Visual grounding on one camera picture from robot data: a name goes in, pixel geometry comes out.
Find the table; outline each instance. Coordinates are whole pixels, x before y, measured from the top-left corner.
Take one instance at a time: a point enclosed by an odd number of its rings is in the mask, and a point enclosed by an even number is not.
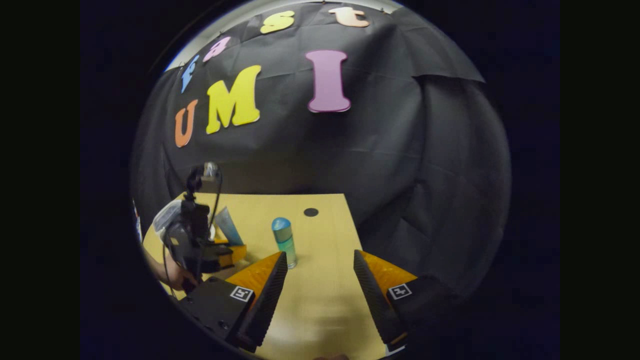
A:
[[[214,201],[214,194],[196,194],[197,203],[212,207]],[[278,251],[271,232],[274,218],[289,219],[293,230],[298,265],[287,273],[271,325],[256,355],[295,360],[338,353],[350,360],[385,355],[353,272],[353,251],[362,248],[343,194],[222,194],[218,211],[225,206],[247,245],[249,263]],[[317,209],[318,215],[304,215],[307,208]],[[163,262],[162,243],[153,228],[147,231],[143,244],[154,259]],[[176,291],[176,296],[181,299],[184,292]]]

